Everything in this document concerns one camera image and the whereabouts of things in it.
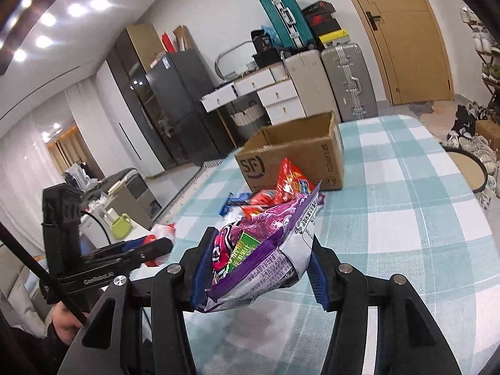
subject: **teal suitcase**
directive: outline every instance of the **teal suitcase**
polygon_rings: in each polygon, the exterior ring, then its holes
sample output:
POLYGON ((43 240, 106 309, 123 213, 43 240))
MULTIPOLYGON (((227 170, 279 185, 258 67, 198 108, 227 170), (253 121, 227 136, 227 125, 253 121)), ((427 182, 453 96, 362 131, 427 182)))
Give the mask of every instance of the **teal suitcase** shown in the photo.
POLYGON ((291 49, 314 47, 314 36, 295 0, 260 0, 283 46, 291 49))

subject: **wooden door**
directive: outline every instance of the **wooden door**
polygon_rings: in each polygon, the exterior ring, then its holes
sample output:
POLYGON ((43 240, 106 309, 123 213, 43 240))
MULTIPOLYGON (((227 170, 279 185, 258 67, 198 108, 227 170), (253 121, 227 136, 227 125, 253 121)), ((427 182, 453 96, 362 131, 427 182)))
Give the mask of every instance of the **wooden door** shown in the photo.
POLYGON ((392 104, 454 99, 443 37, 428 0, 352 0, 392 104))

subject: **black pole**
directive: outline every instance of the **black pole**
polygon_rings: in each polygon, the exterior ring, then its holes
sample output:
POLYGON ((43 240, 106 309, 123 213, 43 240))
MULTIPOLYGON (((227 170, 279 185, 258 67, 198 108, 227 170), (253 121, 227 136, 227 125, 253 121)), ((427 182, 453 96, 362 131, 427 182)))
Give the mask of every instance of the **black pole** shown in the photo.
POLYGON ((31 255, 23 248, 21 244, 14 238, 14 236, 0 223, 0 240, 7 246, 12 253, 19 258, 19 260, 26 265, 37 277, 40 278, 54 293, 61 299, 61 302, 73 313, 80 323, 85 324, 87 318, 76 304, 64 293, 59 286, 59 282, 53 279, 48 272, 43 269, 38 262, 36 262, 31 255))

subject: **door handle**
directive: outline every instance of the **door handle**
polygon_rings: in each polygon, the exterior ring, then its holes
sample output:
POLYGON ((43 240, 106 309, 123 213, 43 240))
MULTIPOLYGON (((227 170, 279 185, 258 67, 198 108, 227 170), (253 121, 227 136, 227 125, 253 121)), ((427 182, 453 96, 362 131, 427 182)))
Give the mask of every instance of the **door handle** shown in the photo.
POLYGON ((366 15, 368 17, 368 21, 370 22, 370 25, 372 26, 373 31, 378 31, 377 23, 375 20, 382 19, 380 15, 372 15, 371 12, 367 11, 366 15))

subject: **hand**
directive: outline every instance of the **hand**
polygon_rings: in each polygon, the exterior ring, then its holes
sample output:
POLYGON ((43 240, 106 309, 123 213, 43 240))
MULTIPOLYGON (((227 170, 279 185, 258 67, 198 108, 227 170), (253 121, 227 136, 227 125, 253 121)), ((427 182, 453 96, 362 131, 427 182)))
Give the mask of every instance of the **hand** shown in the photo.
POLYGON ((59 339, 69 346, 76 337, 82 323, 73 316, 73 313, 68 310, 63 302, 59 302, 52 312, 52 325, 59 339))

